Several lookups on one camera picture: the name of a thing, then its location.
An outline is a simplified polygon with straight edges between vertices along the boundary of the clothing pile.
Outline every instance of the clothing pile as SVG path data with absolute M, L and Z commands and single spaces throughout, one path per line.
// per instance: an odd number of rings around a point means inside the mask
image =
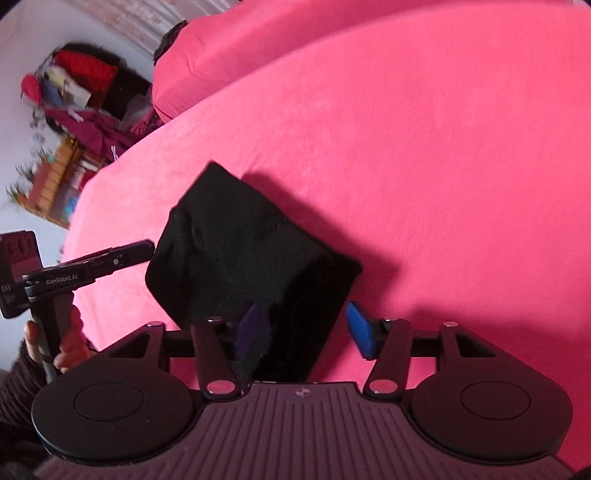
M 143 138 L 125 120 L 137 114 L 129 106 L 138 99 L 149 110 L 150 88 L 151 83 L 126 68 L 117 55 L 84 43 L 52 52 L 21 83 L 23 94 L 44 111 L 53 130 L 69 132 L 107 162 Z

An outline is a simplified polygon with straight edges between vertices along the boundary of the pink bedsheet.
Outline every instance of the pink bedsheet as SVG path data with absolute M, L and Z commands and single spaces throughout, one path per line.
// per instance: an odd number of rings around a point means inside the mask
M 157 240 L 209 160 L 360 259 L 376 317 L 456 320 L 561 384 L 591 460 L 591 15 L 544 4 L 387 18 L 274 63 L 164 125 L 84 190 L 66 257 Z M 76 293 L 104 348 L 175 327 L 145 266 Z M 175 367 L 190 382 L 190 367 Z M 371 364 L 340 319 L 313 380 Z
M 314 40 L 396 12 L 450 1 L 244 0 L 228 12 L 196 18 L 183 28 L 154 69 L 154 106 L 168 122 Z

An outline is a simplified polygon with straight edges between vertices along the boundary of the person's arm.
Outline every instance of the person's arm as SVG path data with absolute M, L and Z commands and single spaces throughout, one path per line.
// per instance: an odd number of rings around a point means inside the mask
M 55 365 L 63 373 L 90 358 L 87 340 L 82 333 L 80 312 L 72 308 L 70 329 L 62 339 Z M 45 386 L 45 372 L 40 366 L 37 349 L 38 329 L 33 322 L 25 326 L 25 339 L 17 360 L 0 386 L 0 427 L 33 429 L 31 407 L 39 391 Z
M 0 387 L 0 423 L 32 429 L 33 399 L 45 384 L 43 368 L 31 359 L 23 341 L 18 358 Z

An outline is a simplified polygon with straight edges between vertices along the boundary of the black folded fabric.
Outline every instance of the black folded fabric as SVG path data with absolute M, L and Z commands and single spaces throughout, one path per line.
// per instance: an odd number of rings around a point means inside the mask
M 210 163 L 172 209 L 146 284 L 182 328 L 234 318 L 256 302 L 269 313 L 246 358 L 250 380 L 308 377 L 361 266 L 293 224 L 260 192 Z

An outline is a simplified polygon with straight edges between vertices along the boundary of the wall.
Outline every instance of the wall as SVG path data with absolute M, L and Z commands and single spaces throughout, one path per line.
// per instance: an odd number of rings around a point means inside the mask
M 6 200 L 4 184 L 17 178 L 15 166 L 32 160 L 31 108 L 20 101 L 20 80 L 68 41 L 103 46 L 152 79 L 145 53 L 75 7 L 61 0 L 22 0 L 0 21 L 0 205 Z M 41 133 L 48 138 L 46 146 L 55 145 L 57 138 L 48 128 Z M 36 233 L 44 265 L 55 264 L 66 231 L 18 207 L 0 208 L 0 231 L 23 229 Z M 0 317 L 0 368 L 9 368 L 15 358 L 26 320 L 26 315 L 10 321 Z

